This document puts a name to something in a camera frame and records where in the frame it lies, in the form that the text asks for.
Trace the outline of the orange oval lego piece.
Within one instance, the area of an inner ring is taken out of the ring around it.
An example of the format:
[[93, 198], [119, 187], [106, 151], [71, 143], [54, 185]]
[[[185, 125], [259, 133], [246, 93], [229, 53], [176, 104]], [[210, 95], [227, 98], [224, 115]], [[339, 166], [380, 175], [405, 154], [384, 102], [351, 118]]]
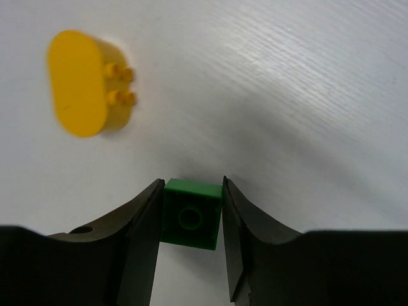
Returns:
[[129, 122], [136, 93], [135, 71], [115, 45], [76, 30], [57, 34], [47, 50], [57, 120], [87, 138], [116, 132]]

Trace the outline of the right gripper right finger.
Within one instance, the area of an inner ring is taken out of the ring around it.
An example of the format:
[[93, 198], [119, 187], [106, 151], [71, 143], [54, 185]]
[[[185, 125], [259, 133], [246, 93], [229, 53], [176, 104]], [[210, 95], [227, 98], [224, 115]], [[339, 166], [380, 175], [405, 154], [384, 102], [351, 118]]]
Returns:
[[230, 300], [235, 305], [406, 305], [407, 232], [300, 233], [222, 183]]

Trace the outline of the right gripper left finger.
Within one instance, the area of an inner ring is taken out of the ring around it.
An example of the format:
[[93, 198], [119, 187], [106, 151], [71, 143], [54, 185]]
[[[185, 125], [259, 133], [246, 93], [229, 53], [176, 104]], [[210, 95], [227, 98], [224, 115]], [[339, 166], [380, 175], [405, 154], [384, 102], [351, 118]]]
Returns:
[[164, 180], [69, 233], [1, 227], [2, 305], [148, 305]]

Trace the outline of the small green lego top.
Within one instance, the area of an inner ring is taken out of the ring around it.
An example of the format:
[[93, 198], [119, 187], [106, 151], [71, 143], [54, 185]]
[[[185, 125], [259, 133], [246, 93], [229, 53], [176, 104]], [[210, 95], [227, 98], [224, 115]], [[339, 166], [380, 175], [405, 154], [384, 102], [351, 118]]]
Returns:
[[222, 186], [171, 178], [163, 189], [161, 241], [214, 251]]

